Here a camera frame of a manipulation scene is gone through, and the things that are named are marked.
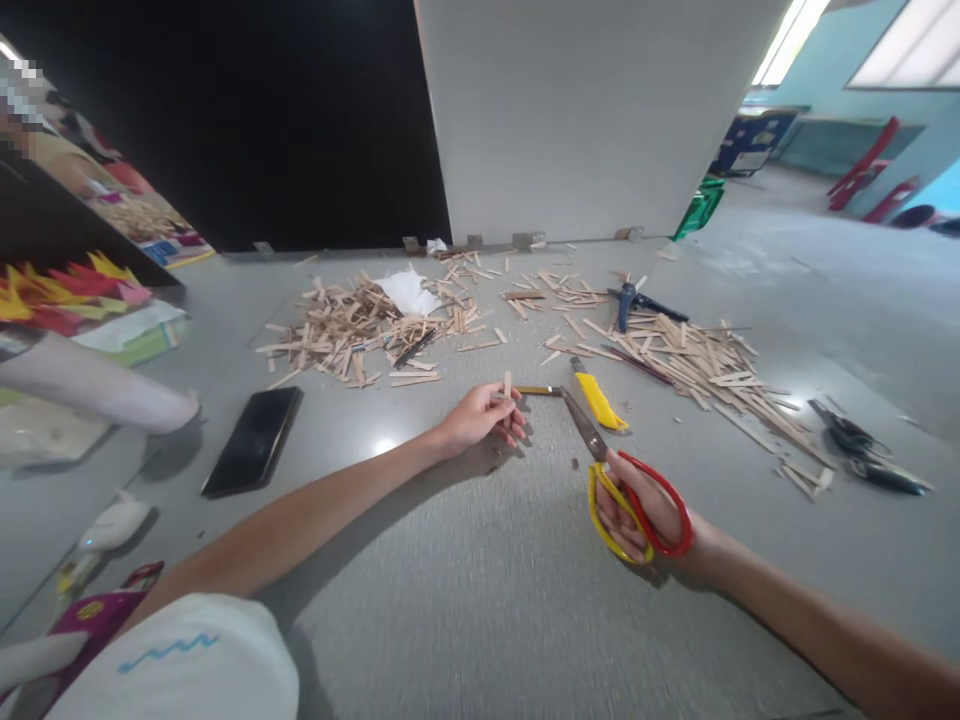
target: scissors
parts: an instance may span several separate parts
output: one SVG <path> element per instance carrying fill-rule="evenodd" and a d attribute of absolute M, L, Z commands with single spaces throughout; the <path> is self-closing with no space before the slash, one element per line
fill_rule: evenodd
<path fill-rule="evenodd" d="M 643 506 L 640 504 L 640 498 L 637 497 L 637 494 L 633 491 L 633 488 L 624 483 L 623 489 L 627 495 L 627 497 L 624 498 L 617 489 L 617 486 L 613 484 L 613 481 L 603 471 L 603 464 L 606 462 L 607 458 L 607 444 L 603 441 L 603 438 L 600 437 L 600 433 L 597 432 L 597 429 L 593 426 L 593 423 L 590 422 L 590 418 L 587 417 L 587 414 L 577 404 L 577 401 L 570 396 L 570 393 L 565 388 L 560 388 L 560 390 L 561 394 L 563 395 L 563 400 L 567 404 L 570 414 L 573 416 L 573 422 L 577 426 L 577 430 L 580 431 L 580 436 L 583 438 L 583 441 L 590 449 L 590 453 L 593 455 L 594 463 L 590 466 L 589 470 L 590 517 L 593 520 L 593 526 L 597 529 L 597 533 L 603 539 L 604 543 L 606 543 L 607 547 L 610 548 L 610 551 L 625 562 L 633 565 L 638 564 L 636 560 L 627 555 L 617 541 L 610 536 L 610 533 L 607 532 L 607 529 L 603 526 L 603 523 L 600 522 L 600 516 L 597 514 L 598 480 L 603 484 L 603 487 L 606 488 L 607 492 L 610 493 L 610 497 L 613 498 L 614 502 L 623 508 L 623 510 L 633 519 L 633 521 L 637 524 L 637 529 L 643 533 L 643 536 L 647 539 L 647 545 L 643 551 L 643 561 L 645 563 L 648 563 L 653 559 L 654 550 L 659 552 L 661 555 L 666 555 L 667 557 L 680 557 L 681 555 L 686 555 L 690 551 L 691 545 L 693 545 L 693 525 L 690 522 L 690 513 L 687 512 L 687 505 L 683 502 L 683 498 L 680 497 L 680 493 L 674 489 L 673 485 L 667 482 L 667 479 L 664 478 L 663 475 L 658 473 L 652 467 L 641 462 L 640 460 L 637 460 L 635 457 L 628 455 L 622 450 L 618 451 L 620 457 L 631 463 L 635 468 L 640 470 L 640 472 L 646 473 L 647 476 L 653 478 L 653 481 L 662 487 L 666 491 L 667 495 L 670 496 L 670 499 L 673 500 L 673 504 L 676 506 L 677 512 L 680 514 L 680 541 L 675 545 L 667 545 L 653 527 L 653 524 L 650 522 L 647 514 L 643 511 Z"/>

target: gray table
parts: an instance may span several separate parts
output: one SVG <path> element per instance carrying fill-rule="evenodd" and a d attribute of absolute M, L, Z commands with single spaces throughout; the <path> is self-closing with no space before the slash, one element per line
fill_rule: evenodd
<path fill-rule="evenodd" d="M 692 260 L 658 262 L 654 251 L 620 242 L 581 244 L 577 252 L 561 245 L 514 255 L 511 274 L 580 272 L 600 288 L 611 284 L 611 268 L 649 268 L 645 290 L 662 302 L 695 320 L 713 322 L 724 312 L 753 325 L 764 379 L 800 398 L 841 394 L 854 416 L 870 418 L 874 432 L 896 442 L 907 467 L 930 479 L 951 476 L 947 448 L 896 420 L 896 408 L 762 304 Z M 498 326 L 507 345 L 457 354 L 466 342 L 442 340 L 426 355 L 440 362 L 444 378 L 419 387 L 393 389 L 382 379 L 358 392 L 304 373 L 297 384 L 306 397 L 271 485 L 204 500 L 200 485 L 247 397 L 277 377 L 253 352 L 272 337 L 263 324 L 292 320 L 290 303 L 311 273 L 330 284 L 361 268 L 377 277 L 407 262 L 376 254 L 335 254 L 301 267 L 294 260 L 216 258 L 178 272 L 189 289 L 193 330 L 143 371 L 200 394 L 204 442 L 185 467 L 169 454 L 144 462 L 143 438 L 121 430 L 69 472 L 2 479 L 3 644 L 43 626 L 53 597 L 49 574 L 114 487 L 128 487 L 159 517 L 139 544 L 106 565 L 91 591 L 115 587 L 141 563 L 176 562 L 283 493 L 413 437 L 467 388 L 505 369 L 517 383 L 572 382 L 566 358 L 541 367 L 547 353 L 536 347 L 554 332 L 570 334 L 559 313 L 530 313 L 522 323 L 496 296 L 509 287 L 507 278 L 481 281 L 477 303 L 493 313 L 484 320 L 488 331 L 469 342 Z M 552 265 L 567 262 L 575 265 Z M 434 261 L 414 264 L 433 277 L 441 272 Z M 589 315 L 608 320 L 606 311 Z M 946 632 L 956 627 L 960 592 L 942 572 L 955 565 L 955 488 L 907 502 L 841 475 L 811 506 L 773 474 L 774 456 L 717 413 L 625 364 L 587 362 L 609 397 L 629 403 L 632 436 L 622 446 L 671 478 L 691 505 L 799 578 L 960 659 L 960 638 Z M 365 369 L 386 363 L 371 358 Z M 726 601 L 677 582 L 656 589 L 616 561 L 590 524 L 582 469 L 588 456 L 566 410 L 546 398 L 531 398 L 527 407 L 532 441 L 521 453 L 500 459 L 481 446 L 435 468 L 261 594 L 300 668 L 303 717 L 761 718 L 844 706 L 801 659 Z M 817 422 L 810 411 L 802 418 Z M 923 562 L 914 557 L 918 547 Z"/>

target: white board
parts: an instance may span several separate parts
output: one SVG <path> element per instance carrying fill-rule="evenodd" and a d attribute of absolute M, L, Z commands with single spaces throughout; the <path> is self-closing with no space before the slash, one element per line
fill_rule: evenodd
<path fill-rule="evenodd" d="M 418 0 L 457 244 L 672 235 L 787 0 Z"/>

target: white sleeve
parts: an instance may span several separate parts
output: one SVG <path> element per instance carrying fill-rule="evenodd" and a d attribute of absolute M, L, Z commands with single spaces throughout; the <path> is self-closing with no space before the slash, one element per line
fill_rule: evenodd
<path fill-rule="evenodd" d="M 297 670 L 270 612 L 193 594 L 108 645 L 47 717 L 285 720 L 298 699 Z"/>

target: black phone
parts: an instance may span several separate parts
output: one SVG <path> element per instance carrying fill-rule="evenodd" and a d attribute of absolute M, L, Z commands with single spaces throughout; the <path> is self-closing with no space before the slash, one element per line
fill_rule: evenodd
<path fill-rule="evenodd" d="M 298 387 L 252 395 L 200 494 L 218 498 L 269 483 L 301 398 Z"/>

